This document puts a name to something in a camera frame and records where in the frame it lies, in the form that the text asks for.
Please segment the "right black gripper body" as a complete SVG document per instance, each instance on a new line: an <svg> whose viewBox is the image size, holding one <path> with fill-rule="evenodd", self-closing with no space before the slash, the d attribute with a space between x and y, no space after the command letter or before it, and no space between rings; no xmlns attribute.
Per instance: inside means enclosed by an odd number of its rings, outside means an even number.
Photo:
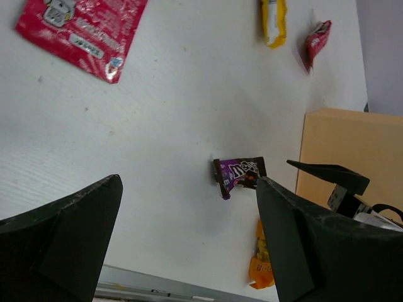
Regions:
<svg viewBox="0 0 403 302"><path fill-rule="evenodd" d="M331 193L328 202L328 207L335 213L351 218L360 223L372 225L386 230L397 232L402 231L402 227L392 220L382 216L380 213L373 210L362 202L359 198L352 195L347 189L336 185Z"/></svg>

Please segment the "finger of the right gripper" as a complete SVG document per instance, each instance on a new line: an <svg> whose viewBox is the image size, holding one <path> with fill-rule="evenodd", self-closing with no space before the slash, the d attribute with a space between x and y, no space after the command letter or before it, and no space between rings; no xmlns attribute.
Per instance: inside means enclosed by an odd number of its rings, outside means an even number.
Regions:
<svg viewBox="0 0 403 302"><path fill-rule="evenodd" d="M323 181L341 186L350 194L363 195L370 183L369 178L340 165L306 164L295 160L287 160L287 163Z"/></svg>

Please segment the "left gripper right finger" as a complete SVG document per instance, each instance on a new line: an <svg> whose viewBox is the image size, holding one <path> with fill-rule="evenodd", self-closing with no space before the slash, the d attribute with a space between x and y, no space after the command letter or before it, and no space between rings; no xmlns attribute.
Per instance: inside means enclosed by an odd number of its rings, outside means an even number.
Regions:
<svg viewBox="0 0 403 302"><path fill-rule="evenodd" d="M360 223L264 177L259 215L280 301L401 301L402 234Z"/></svg>

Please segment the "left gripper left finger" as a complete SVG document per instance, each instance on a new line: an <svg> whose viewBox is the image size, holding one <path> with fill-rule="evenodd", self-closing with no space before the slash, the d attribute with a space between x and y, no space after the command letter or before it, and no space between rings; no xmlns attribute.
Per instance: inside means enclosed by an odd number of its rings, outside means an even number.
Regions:
<svg viewBox="0 0 403 302"><path fill-rule="evenodd" d="M122 194L112 174L1 220L1 301L92 301Z"/></svg>

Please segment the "large orange candy bag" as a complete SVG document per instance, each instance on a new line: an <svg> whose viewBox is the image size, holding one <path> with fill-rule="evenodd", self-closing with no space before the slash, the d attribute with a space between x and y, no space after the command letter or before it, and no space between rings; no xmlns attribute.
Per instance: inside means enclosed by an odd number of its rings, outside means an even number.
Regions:
<svg viewBox="0 0 403 302"><path fill-rule="evenodd" d="M264 289L275 284L266 238L260 219L256 227L256 251L249 265L249 277L252 281L250 287L254 289Z"/></svg>

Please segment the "purple M&M's packet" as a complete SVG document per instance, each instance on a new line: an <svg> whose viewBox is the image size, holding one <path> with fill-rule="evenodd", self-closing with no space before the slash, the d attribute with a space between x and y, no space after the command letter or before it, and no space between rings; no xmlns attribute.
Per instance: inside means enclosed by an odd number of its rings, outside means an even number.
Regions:
<svg viewBox="0 0 403 302"><path fill-rule="evenodd" d="M257 181L267 176L263 157L237 158L212 161L215 182L224 200L230 199L235 187L256 190Z"/></svg>

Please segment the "small red triangular packet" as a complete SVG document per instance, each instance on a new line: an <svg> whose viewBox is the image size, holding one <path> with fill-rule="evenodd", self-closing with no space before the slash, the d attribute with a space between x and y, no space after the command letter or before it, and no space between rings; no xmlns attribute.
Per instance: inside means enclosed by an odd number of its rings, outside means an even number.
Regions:
<svg viewBox="0 0 403 302"><path fill-rule="evenodd" d="M313 68L316 56L327 45L331 27L331 20L321 22L305 39L302 60L307 72L310 72L310 70Z"/></svg>

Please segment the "red snack packet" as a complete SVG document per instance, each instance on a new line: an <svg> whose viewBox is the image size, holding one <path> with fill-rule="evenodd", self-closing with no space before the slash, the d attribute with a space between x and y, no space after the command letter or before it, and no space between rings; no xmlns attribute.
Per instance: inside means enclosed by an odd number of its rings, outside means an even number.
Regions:
<svg viewBox="0 0 403 302"><path fill-rule="evenodd" d="M16 31L29 42L116 84L147 1L31 0Z"/></svg>

